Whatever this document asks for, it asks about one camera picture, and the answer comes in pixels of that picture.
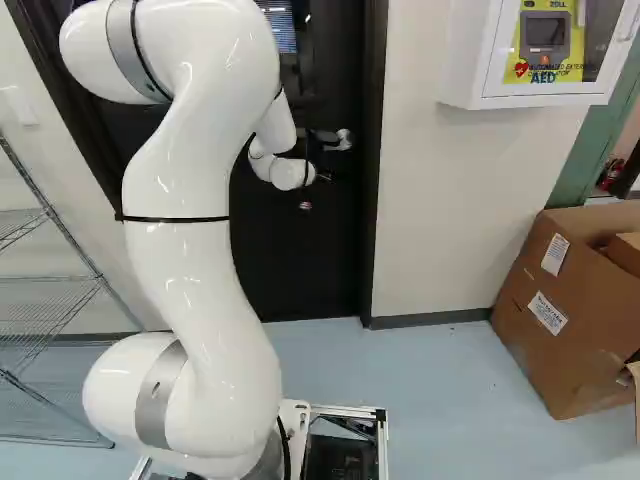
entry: box label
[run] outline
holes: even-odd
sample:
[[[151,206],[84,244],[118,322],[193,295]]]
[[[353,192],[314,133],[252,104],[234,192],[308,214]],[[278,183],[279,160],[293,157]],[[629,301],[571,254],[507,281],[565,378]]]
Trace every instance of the box label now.
[[[528,308],[554,336],[558,335],[569,321],[542,292],[536,293],[533,300],[529,302]]]
[[[547,253],[544,254],[542,263],[540,263],[542,269],[557,277],[564,262],[564,257],[567,256],[569,245],[571,245],[569,240],[559,233],[556,233],[551,239],[551,243],[549,243]]]

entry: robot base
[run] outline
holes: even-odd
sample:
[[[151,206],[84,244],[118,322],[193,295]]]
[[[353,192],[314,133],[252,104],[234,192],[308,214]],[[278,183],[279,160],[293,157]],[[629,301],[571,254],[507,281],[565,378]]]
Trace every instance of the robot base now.
[[[290,437],[291,480],[389,480],[386,410],[284,400],[280,418]],[[194,478],[161,468],[141,458],[129,480]]]

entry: green door frame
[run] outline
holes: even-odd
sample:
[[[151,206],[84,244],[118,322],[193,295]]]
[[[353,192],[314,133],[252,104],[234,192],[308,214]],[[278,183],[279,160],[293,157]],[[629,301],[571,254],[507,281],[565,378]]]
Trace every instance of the green door frame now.
[[[584,205],[640,93],[640,35],[636,36],[608,105],[593,106],[546,208]]]

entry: aed label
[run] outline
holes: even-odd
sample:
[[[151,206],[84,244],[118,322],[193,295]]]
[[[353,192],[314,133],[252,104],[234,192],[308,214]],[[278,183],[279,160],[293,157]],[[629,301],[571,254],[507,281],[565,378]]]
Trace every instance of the aed label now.
[[[531,74],[531,83],[554,83],[558,78],[555,72],[533,72]]]

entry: silver band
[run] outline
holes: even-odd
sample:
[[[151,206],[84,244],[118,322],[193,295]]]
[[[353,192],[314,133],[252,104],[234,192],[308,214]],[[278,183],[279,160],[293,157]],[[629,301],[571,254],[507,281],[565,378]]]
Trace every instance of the silver band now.
[[[167,405],[186,362],[187,352],[176,340],[164,349],[144,377],[134,416],[138,438],[145,445],[171,450],[165,435]]]
[[[171,101],[167,89],[153,75],[151,66],[142,58],[135,37],[135,4],[137,0],[113,0],[107,11],[105,28],[109,48],[118,68],[141,95],[158,103]]]

